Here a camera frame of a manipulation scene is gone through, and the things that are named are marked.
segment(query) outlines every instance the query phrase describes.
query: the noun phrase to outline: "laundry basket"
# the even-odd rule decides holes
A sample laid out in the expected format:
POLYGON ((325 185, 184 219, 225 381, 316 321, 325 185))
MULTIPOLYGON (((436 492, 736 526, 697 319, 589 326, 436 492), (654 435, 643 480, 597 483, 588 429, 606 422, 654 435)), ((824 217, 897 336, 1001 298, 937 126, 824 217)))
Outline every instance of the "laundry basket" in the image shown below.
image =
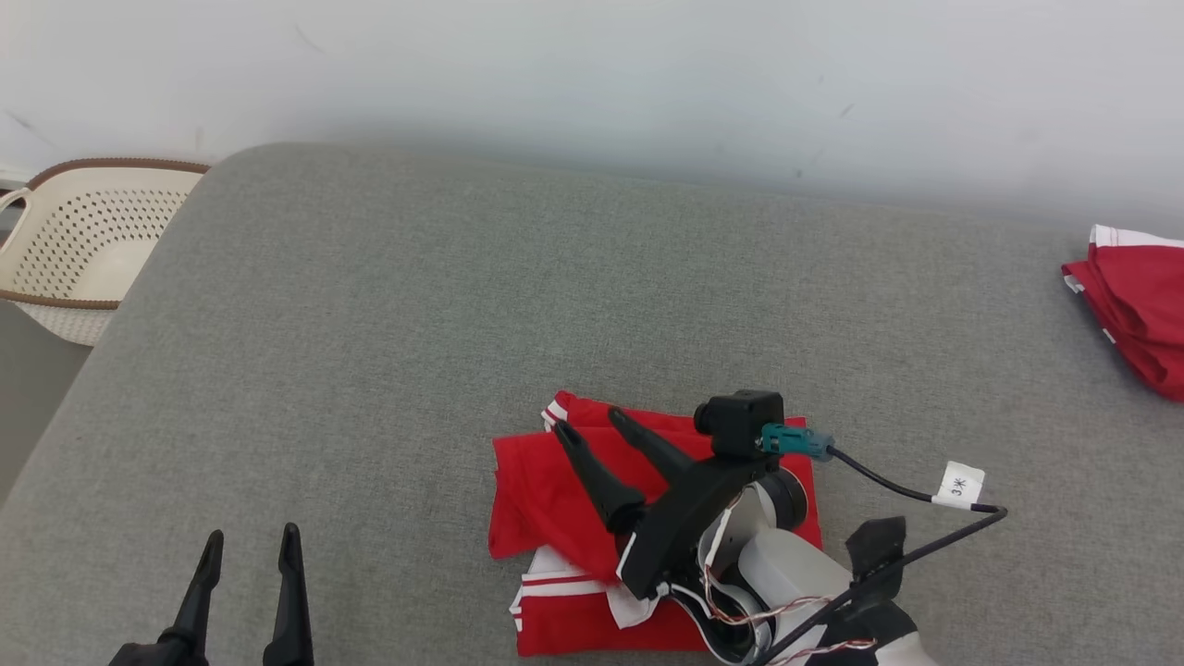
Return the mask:
POLYGON ((56 335, 94 346, 207 168, 168 160, 76 160, 0 198, 0 210, 25 201, 0 248, 0 299, 56 335))

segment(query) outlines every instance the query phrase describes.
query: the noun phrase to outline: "red cloth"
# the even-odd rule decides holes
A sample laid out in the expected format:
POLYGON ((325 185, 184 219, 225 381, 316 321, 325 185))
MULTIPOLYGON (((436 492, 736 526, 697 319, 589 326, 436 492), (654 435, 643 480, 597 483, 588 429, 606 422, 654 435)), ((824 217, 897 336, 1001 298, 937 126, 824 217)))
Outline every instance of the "red cloth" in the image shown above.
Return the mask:
MULTIPOLYGON (((710 440, 695 433, 690 417, 625 411, 691 457, 710 456, 710 440)), ((667 485, 657 470, 610 424, 606 403, 560 392, 543 417, 549 422, 564 418, 575 425, 597 457, 622 481, 645 494, 648 501, 664 492, 667 485)), ((805 420, 786 423, 805 425, 805 420)), ((669 600, 659 602, 645 622, 625 629, 617 627, 604 593, 607 585, 619 584, 616 542, 605 531, 554 435, 502 437, 494 441, 494 449, 497 492, 489 526, 489 552, 503 558, 542 549, 535 556, 532 572, 523 576, 523 587, 511 608, 519 625, 519 654, 706 649, 694 622, 669 600)), ((783 466, 800 480, 810 498, 806 520, 797 533, 822 547, 810 460, 785 456, 783 466)))
POLYGON ((1184 242, 1095 226, 1088 258, 1061 271, 1135 376, 1184 402, 1184 242))

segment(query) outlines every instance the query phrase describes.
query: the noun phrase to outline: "gray fabric surface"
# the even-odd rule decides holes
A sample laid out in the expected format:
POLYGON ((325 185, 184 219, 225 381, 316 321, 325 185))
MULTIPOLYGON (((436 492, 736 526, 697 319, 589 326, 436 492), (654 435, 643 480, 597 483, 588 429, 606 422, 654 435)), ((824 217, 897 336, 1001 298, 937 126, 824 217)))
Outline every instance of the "gray fabric surface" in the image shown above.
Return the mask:
MULTIPOLYGON (((556 389, 690 411, 744 386, 906 485, 987 470, 1012 517, 906 572, 939 662, 1176 662, 1184 409, 1060 264, 1083 233, 751 192, 276 146, 178 213, 0 511, 0 662, 101 664, 226 532, 212 664, 270 639, 304 534, 321 664, 513 664, 495 435, 556 389)), ((818 469, 828 551, 966 513, 818 469)), ((540 659, 536 664, 548 664, 540 659)), ((599 654, 564 664, 710 664, 599 654)))
POLYGON ((89 353, 0 301, 0 504, 89 353))

